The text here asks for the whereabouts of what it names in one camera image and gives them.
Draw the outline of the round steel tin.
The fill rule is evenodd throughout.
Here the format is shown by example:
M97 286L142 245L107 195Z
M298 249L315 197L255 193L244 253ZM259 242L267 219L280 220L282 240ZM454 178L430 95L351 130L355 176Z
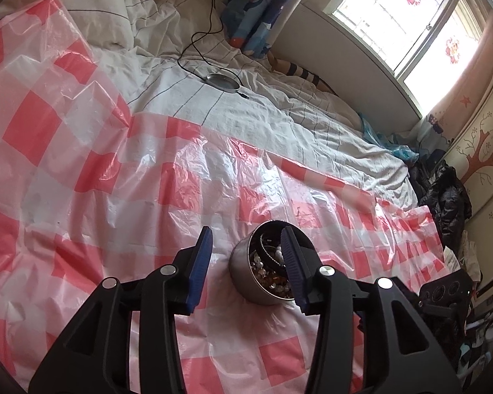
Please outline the round steel tin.
M279 305L294 301L280 243L281 231L291 226L278 220L263 222L239 241L229 257L233 285L248 301Z

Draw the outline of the red white checkered plastic sheet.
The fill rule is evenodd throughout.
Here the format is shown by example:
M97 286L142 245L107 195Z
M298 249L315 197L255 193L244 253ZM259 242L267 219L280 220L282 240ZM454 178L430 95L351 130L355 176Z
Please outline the red white checkered plastic sheet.
M447 272L427 209L131 113L59 0L0 21L0 359L20 385L101 280L143 278L208 226L201 301L176 320L188 391L303 392L317 318L248 302L229 274L233 247L270 220L297 225L352 278L416 291Z

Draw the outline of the blue plastic bag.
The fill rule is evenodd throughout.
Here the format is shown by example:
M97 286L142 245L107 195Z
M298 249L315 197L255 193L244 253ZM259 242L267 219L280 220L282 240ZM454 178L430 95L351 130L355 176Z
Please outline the blue plastic bag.
M363 129L363 139L366 142L383 148L389 154L399 158L407 166L414 165L418 161L418 153L408 145L398 144L387 139L383 134L377 133L362 113L359 114Z

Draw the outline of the black puffer jacket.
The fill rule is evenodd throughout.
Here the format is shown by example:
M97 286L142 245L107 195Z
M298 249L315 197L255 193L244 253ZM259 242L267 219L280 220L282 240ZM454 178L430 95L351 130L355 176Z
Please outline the black puffer jacket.
M453 166L443 161L430 178L428 169L417 162L409 168L409 181L420 207L429 208L443 248L458 254L472 205L466 188Z

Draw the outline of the round grey charger pad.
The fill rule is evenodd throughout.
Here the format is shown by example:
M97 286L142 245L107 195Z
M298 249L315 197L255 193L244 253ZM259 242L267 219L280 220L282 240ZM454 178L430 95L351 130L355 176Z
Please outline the round grey charger pad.
M205 78L205 82L212 87L228 94L235 94L239 88L239 83L223 74L212 73Z

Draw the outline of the right cartoon curtain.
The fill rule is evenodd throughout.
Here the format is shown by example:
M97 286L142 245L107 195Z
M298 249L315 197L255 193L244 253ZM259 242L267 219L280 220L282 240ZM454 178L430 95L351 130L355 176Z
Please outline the right cartoon curtain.
M418 159L435 166L467 126L493 82L493 11L477 50L451 90L413 128L411 148Z

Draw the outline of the cartoon curtain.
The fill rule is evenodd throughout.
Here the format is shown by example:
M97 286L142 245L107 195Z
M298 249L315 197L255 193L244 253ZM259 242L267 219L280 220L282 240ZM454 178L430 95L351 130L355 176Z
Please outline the cartoon curtain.
M451 90L413 128L411 148L418 159L435 166L467 126L493 82L493 11L477 50Z
M221 13L231 46L252 59L270 51L301 0L225 0Z

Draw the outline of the white striped duvet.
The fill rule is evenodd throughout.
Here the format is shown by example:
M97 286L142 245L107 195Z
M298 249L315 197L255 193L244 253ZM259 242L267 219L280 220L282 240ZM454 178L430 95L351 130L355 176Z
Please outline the white striped duvet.
M209 0L124 0L130 50L96 48L132 112L180 118L292 159L412 209L418 198L399 158L363 139L359 114L334 94L272 71L232 48L223 34L191 36L217 23ZM235 94L205 82L236 80Z

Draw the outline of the wardrobe with tree decal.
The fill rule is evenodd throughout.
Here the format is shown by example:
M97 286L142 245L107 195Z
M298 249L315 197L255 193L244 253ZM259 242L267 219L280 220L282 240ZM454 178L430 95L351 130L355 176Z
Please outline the wardrobe with tree decal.
M485 291L493 286L493 87L445 161L468 192L472 216L466 222L467 246L476 252L479 288Z

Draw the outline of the striped pillow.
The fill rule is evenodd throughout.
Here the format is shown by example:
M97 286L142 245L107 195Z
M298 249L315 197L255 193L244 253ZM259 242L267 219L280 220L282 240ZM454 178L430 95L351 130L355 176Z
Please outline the striped pillow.
M322 92L337 95L337 93L327 83L325 83L322 80L322 78L319 77L317 74L311 73L307 69L299 65L296 65L293 62L287 60L281 60L277 58L272 52L267 53L267 59L273 71L277 71L288 77L300 77L301 79L304 79L309 83L312 83L318 90Z

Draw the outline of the left cartoon curtain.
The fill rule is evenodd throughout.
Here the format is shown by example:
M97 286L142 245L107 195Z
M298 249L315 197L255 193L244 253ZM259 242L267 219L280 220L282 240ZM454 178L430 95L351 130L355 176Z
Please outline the left cartoon curtain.
M270 51L301 0L225 0L221 13L231 46L252 59Z

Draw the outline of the window with bars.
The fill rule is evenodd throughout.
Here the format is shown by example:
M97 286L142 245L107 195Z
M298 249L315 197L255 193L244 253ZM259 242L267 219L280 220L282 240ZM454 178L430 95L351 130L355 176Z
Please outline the window with bars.
M385 66L422 116L456 84L485 25L475 0L331 0L325 11Z

